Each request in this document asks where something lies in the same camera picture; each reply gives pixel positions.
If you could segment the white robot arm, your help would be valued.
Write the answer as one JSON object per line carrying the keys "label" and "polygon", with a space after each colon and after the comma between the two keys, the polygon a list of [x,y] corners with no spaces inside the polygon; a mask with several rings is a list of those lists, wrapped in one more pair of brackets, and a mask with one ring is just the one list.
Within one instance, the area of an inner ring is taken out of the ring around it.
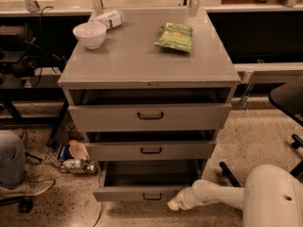
{"label": "white robot arm", "polygon": [[255,167],[244,187],[197,180],[168,202],[170,210],[224,203],[242,211],[242,227],[303,227],[303,184],[273,165]]}

